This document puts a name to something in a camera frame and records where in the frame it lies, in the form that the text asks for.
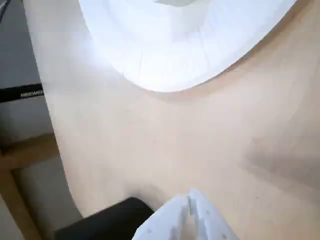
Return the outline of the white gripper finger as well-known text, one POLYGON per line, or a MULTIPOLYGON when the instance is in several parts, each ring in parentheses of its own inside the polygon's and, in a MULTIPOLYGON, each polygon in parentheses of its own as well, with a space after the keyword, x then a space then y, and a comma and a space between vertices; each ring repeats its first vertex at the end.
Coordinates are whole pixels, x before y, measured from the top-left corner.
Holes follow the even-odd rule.
POLYGON ((209 199, 199 190, 191 189, 189 214, 194 217, 198 240, 237 240, 230 225, 209 199))
POLYGON ((189 216, 187 195, 170 199, 155 211, 134 233, 136 240, 180 240, 189 216))

